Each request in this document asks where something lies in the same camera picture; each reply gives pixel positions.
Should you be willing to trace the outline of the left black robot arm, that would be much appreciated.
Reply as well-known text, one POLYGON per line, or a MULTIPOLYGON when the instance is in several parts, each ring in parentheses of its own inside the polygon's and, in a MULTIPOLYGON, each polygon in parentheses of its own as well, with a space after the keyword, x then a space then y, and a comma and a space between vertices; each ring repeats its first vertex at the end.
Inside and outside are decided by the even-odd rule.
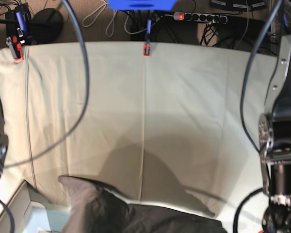
MULTIPOLYGON (((253 60, 273 19, 285 5, 291 7, 291 0, 277 1, 261 29, 246 65, 243 86, 247 85, 253 60)), ((291 233, 291 45, 289 50, 279 50, 264 106, 258 124, 259 144, 254 146, 259 153, 263 186, 251 192, 243 203, 263 193, 268 197, 268 207, 261 221, 262 231, 291 233)))

